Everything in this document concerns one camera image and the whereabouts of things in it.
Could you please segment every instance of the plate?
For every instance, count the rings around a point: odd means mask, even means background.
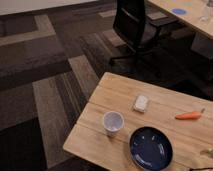
[[[159,171],[172,160],[173,150],[169,139],[155,128],[137,129],[129,145],[133,161],[143,169]]]
[[[186,14],[186,10],[180,9],[180,8],[174,8],[174,9],[172,9],[172,12],[177,14],[177,15],[185,15]]]

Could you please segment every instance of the chair base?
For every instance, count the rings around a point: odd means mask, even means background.
[[[153,72],[157,78],[161,78],[161,73],[160,73],[159,69],[157,67],[151,65],[147,60],[145,60],[143,57],[141,57],[141,56],[146,56],[146,55],[154,56],[154,53],[153,53],[153,51],[148,51],[148,52],[144,52],[144,53],[140,53],[140,54],[135,53],[135,54],[132,54],[132,55],[113,57],[113,58],[110,58],[109,65],[114,66],[115,60],[131,59],[132,58],[133,64],[131,66],[130,72],[134,73],[135,68],[137,66],[137,63],[138,63],[138,60],[142,60],[143,63],[144,63],[144,67],[146,67],[147,70]]]

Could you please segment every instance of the chair armrest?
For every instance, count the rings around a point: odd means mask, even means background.
[[[153,27],[158,28],[158,27],[167,26],[169,24],[173,24],[173,23],[177,22],[177,19],[173,18],[173,17],[165,17],[165,18],[162,18],[162,19],[152,20],[149,17],[147,17],[147,21]]]

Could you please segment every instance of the chair wheel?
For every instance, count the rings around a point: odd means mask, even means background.
[[[115,61],[112,60],[112,59],[110,59],[110,60],[109,60],[109,65],[110,65],[110,66],[114,66],[114,65],[115,65]]]

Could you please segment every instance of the cup rim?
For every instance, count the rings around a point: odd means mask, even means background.
[[[119,115],[119,116],[121,117],[121,120],[122,120],[121,126],[120,126],[119,128],[117,128],[116,130],[114,130],[114,131],[109,130],[109,129],[106,127],[105,123],[104,123],[105,117],[106,117],[108,114],[110,114],[110,113],[115,113],[115,114]],[[108,130],[108,131],[110,131],[110,132],[117,132],[117,131],[119,131],[120,129],[122,129],[122,128],[124,127],[124,117],[123,117],[122,113],[120,113],[120,112],[108,111],[108,112],[104,113],[104,116],[103,116],[103,118],[102,118],[102,124],[103,124],[103,126],[104,126],[104,128],[105,128],[106,130]]]

